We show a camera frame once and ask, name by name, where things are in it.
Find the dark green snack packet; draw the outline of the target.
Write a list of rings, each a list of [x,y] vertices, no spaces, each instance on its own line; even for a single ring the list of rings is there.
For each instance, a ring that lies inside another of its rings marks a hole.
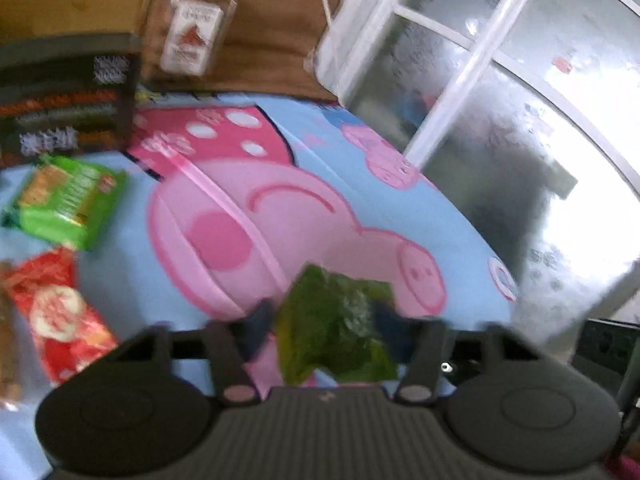
[[[285,385],[299,386],[315,370],[337,382],[395,380],[397,365],[374,326],[375,301],[395,305],[390,284],[304,266],[274,322]]]

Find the Peppa Pig blue bedsheet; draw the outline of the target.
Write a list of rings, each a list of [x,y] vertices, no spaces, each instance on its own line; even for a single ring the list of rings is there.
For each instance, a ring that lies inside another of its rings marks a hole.
[[[510,320],[518,288],[480,233],[348,110],[277,96],[146,103],[127,184],[80,288],[119,339],[276,296],[307,262],[393,287],[405,315]]]

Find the red snack packet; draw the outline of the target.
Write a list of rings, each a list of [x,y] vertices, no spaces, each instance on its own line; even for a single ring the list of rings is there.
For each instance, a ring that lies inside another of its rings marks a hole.
[[[2,278],[28,323],[44,374],[56,386],[118,346],[77,289],[75,257],[73,249],[58,246],[14,266]]]

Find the light green cracker packet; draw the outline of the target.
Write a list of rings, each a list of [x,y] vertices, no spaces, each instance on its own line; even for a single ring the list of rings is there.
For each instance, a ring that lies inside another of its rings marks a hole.
[[[3,208],[1,225],[89,250],[111,221],[126,183],[124,170],[45,154]]]

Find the brown snack bar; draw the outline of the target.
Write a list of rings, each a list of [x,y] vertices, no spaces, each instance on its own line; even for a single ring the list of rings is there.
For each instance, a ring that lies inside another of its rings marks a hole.
[[[6,411],[17,411],[22,400],[14,311],[6,286],[1,284],[1,408]]]

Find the white frosted glass door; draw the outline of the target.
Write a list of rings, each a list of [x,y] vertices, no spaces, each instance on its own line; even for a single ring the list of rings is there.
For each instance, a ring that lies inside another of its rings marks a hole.
[[[561,359],[639,316],[639,0],[342,0],[322,84],[454,203]]]

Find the black sheep print box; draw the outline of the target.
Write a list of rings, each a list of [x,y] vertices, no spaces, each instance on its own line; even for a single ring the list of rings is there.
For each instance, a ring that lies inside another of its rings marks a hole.
[[[130,143],[141,39],[101,32],[1,47],[1,167],[44,153],[122,151]]]

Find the clear jar red label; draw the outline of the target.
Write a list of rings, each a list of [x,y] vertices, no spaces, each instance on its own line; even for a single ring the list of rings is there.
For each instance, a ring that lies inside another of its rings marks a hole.
[[[179,79],[202,79],[208,75],[237,6],[238,0],[168,0],[160,72]]]

